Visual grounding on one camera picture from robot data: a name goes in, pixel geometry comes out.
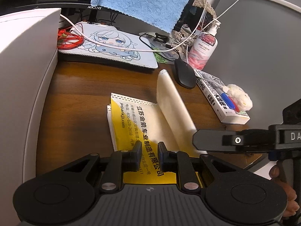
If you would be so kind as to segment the person right hand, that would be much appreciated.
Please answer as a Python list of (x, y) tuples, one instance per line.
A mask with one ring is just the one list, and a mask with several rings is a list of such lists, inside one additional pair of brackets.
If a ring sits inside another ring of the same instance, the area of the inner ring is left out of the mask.
[(297, 194), (295, 190), (289, 186), (287, 183), (284, 183), (279, 179), (280, 169), (277, 165), (274, 165), (270, 171), (269, 176), (271, 180), (282, 187), (282, 189), (286, 192), (287, 195), (287, 206), (283, 213), (283, 217), (291, 217), (294, 216), (297, 211), (300, 209), (299, 204), (295, 201), (297, 199)]

